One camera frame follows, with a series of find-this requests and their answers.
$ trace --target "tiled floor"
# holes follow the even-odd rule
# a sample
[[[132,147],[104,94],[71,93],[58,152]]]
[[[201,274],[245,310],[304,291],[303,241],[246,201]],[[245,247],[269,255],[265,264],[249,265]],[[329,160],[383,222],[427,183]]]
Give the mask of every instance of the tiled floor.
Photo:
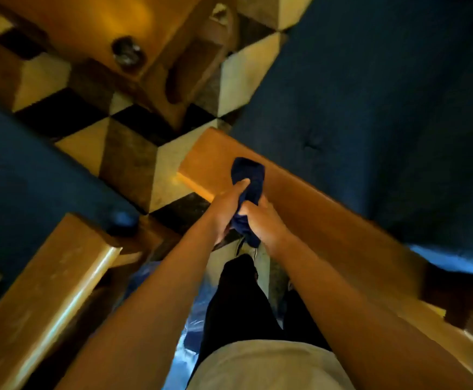
[[[189,107],[179,137],[160,116],[115,91],[102,66],[71,65],[0,15],[0,106],[142,211],[183,234],[208,203],[177,181],[179,164],[209,126],[231,129],[308,3],[238,0],[240,46]],[[213,252],[207,271],[213,282],[233,257],[238,237],[231,233]],[[268,257],[257,266],[267,290]]]

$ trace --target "black pants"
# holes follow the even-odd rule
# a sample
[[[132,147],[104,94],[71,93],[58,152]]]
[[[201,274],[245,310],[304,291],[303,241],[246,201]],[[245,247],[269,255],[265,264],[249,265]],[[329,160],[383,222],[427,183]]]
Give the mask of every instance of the black pants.
[[[207,308],[204,337],[193,374],[215,350],[238,341],[296,341],[331,350],[294,290],[286,295],[282,330],[256,282],[256,274],[253,259],[248,254],[224,265],[217,292]]]

